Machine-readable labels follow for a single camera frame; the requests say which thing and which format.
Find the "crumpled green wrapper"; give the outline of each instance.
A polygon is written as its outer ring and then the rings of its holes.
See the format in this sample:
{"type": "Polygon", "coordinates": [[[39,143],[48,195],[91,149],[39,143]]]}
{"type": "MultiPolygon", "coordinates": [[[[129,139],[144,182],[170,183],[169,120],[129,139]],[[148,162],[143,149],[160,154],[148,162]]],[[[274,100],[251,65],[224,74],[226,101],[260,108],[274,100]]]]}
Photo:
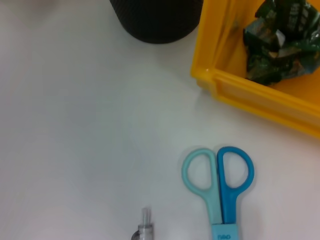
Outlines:
{"type": "Polygon", "coordinates": [[[265,0],[243,30],[247,79],[272,85],[320,66],[320,14],[305,0],[265,0]]]}

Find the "black speaker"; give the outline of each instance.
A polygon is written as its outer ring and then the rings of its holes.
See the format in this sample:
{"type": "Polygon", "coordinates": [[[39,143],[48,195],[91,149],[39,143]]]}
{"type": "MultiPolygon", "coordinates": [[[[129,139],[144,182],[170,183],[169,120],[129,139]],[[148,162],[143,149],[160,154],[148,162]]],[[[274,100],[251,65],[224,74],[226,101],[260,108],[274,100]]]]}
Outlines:
{"type": "Polygon", "coordinates": [[[124,27],[153,44],[179,40],[199,24],[203,0],[110,0],[124,27]]]}

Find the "yellow plastic bin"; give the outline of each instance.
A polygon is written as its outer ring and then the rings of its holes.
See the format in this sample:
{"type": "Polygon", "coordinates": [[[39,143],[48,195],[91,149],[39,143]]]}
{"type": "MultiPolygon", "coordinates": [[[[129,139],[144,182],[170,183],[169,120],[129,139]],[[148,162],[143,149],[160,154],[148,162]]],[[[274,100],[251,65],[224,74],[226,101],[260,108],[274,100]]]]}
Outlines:
{"type": "Polygon", "coordinates": [[[272,87],[245,79],[243,28],[262,2],[204,0],[191,74],[220,101],[320,138],[320,69],[272,87]]]}

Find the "scissors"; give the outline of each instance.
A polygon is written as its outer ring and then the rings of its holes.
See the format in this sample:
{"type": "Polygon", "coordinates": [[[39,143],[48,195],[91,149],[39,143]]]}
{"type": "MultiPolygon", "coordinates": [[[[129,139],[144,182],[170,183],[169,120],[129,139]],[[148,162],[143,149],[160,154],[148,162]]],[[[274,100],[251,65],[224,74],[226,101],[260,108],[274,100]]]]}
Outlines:
{"type": "Polygon", "coordinates": [[[194,194],[200,196],[207,208],[213,240],[238,240],[238,227],[236,224],[236,202],[239,194],[244,192],[253,182],[255,168],[251,158],[240,148],[225,146],[215,153],[207,148],[199,148],[192,151],[185,158],[181,175],[184,185],[194,194]],[[245,161],[248,168],[248,176],[242,185],[229,187],[226,182],[224,155],[234,153],[245,161]],[[188,177],[188,168],[191,162],[198,156],[205,155],[209,158],[211,186],[207,189],[196,187],[188,177]]]}

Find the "light blue scissor handle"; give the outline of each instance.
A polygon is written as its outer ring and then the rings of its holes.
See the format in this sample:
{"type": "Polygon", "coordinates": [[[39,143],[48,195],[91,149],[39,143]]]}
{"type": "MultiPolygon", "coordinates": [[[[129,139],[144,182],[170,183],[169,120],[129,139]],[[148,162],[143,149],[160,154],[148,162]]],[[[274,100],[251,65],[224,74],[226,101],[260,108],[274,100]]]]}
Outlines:
{"type": "Polygon", "coordinates": [[[222,218],[224,224],[236,223],[236,203],[239,194],[244,192],[253,182],[255,177],[255,168],[251,158],[240,148],[234,146],[225,146],[220,148],[217,153],[218,177],[220,185],[222,218]],[[239,155],[245,161],[248,167],[248,176],[244,183],[238,187],[229,187],[226,182],[225,168],[224,168],[224,155],[226,153],[234,153],[239,155]]]}
{"type": "Polygon", "coordinates": [[[218,186],[218,176],[217,176],[217,164],[216,164],[216,155],[213,151],[207,148],[200,148],[192,151],[185,158],[182,168],[181,175],[184,185],[194,194],[200,196],[205,204],[208,211],[208,217],[210,223],[221,224],[222,223],[222,214],[221,214],[221,205],[220,205],[220,195],[219,195],[219,186],[218,186]],[[207,189],[200,189],[196,187],[188,177],[188,168],[196,157],[200,155],[206,155],[209,158],[210,162],[210,173],[211,173],[211,186],[207,189]]]}

